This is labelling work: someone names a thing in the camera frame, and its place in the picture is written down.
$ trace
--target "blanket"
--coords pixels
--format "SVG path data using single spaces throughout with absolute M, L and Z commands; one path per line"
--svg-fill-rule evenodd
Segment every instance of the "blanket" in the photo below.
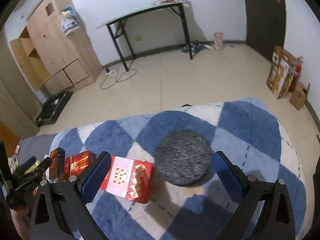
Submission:
M 154 161 L 158 143 L 174 130 L 202 134 L 213 151 L 222 150 L 245 174 L 259 180 L 284 179 L 292 201 L 298 235 L 306 212 L 305 180 L 288 134 L 258 98 L 245 98 L 174 111 L 130 116 L 85 125 L 55 136 L 51 149 L 61 147 L 66 157 L 90 150 L 129 159 Z M 202 184 L 177 187 L 155 171 L 147 204 L 131 202 L 99 190 L 87 209 L 109 239 L 216 239 L 238 205 L 231 201 L 214 170 Z M 258 205 L 253 230 L 262 208 Z

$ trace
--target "black round object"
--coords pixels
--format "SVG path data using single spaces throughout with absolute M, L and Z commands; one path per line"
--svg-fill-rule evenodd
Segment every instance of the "black round object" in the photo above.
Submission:
M 213 151 L 198 132 L 183 129 L 162 139 L 155 151 L 155 166 L 162 177 L 177 186 L 190 186 L 208 171 Z

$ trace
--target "cable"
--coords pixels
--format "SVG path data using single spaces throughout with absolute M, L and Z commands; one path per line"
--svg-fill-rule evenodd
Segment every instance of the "cable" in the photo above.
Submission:
M 110 86 L 108 86 L 108 87 L 106 87 L 106 88 L 102 88 L 103 83 L 107 80 L 107 77 L 109 76 L 109 75 L 107 75 L 107 76 L 105 77 L 105 79 L 103 80 L 103 82 L 101 83 L 101 85 L 100 85 L 100 88 L 101 88 L 102 90 L 108 89 L 108 88 L 112 87 L 114 84 L 116 84 L 116 83 L 118 83 L 118 82 L 123 82 L 123 81 L 125 81 L 125 80 L 133 77 L 133 76 L 137 73 L 137 70 L 136 70 L 135 68 L 131 68 L 131 69 L 129 69 L 129 71 L 125 71 L 125 72 L 123 72 L 123 73 L 119 76 L 119 70 L 118 70 L 116 67 L 111 66 L 111 67 L 108 67 L 108 68 L 114 68 L 114 69 L 117 71 L 116 81 L 115 81 L 112 85 L 110 85 Z M 119 81 L 119 79 L 121 78 L 121 76 L 122 76 L 124 73 L 128 73 L 128 72 L 130 72 L 130 71 L 132 71 L 132 70 L 135 71 L 133 75 L 131 75 L 130 77 L 127 77 L 127 78 L 124 79 L 124 80 L 120 80 L 120 81 Z

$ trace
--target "screw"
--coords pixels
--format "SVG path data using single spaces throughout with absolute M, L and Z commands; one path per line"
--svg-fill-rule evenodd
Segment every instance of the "screw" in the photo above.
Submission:
M 248 175 L 247 178 L 248 178 L 249 181 L 256 181 L 256 179 L 257 179 L 257 178 L 256 178 L 255 176 L 253 176 L 253 175 Z
M 69 177 L 69 181 L 73 182 L 77 179 L 77 176 L 76 175 L 72 175 Z
M 41 180 L 40 185 L 44 186 L 45 184 L 47 184 L 47 180 L 46 179 Z
M 278 179 L 278 183 L 281 185 L 284 185 L 284 180 L 283 179 Z

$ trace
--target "pink plastic bag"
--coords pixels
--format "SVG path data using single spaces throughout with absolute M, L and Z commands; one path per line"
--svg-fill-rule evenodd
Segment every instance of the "pink plastic bag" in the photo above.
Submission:
M 220 51 L 223 48 L 223 33 L 214 33 L 213 35 L 214 49 Z

